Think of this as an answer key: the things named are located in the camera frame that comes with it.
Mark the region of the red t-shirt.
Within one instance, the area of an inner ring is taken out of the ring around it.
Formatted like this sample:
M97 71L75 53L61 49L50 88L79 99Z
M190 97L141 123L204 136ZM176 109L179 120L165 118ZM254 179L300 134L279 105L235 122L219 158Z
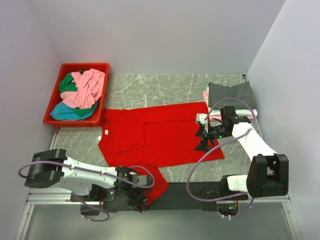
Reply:
M155 185L147 194L150 206L169 187L162 167L196 163L204 153L195 151L198 113L207 113L204 102L136 109L104 109L99 149L110 167L142 166L152 173Z

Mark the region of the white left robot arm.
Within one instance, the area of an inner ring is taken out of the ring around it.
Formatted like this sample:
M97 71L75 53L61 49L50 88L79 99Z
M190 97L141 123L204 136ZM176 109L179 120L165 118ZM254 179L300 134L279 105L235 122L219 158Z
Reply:
M28 173L19 176L31 189L56 187L71 191L70 200L81 202L81 213L97 216L101 211L116 213L147 208L147 194L155 178L148 172L140 175L134 167L100 167L66 156L66 150L57 148L35 153L27 165Z

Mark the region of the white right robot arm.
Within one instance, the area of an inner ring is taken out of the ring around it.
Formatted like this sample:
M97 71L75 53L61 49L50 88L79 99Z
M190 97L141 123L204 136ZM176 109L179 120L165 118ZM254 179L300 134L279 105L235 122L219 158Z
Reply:
M245 175L223 176L219 193L230 200L238 193L253 198L285 196L289 191L289 159L270 148L255 131L253 121L236 114L234 106L220 109L221 124L212 126L207 114L198 113L195 134L200 138L196 151L209 152L209 143L227 137L234 137L245 150L251 164Z

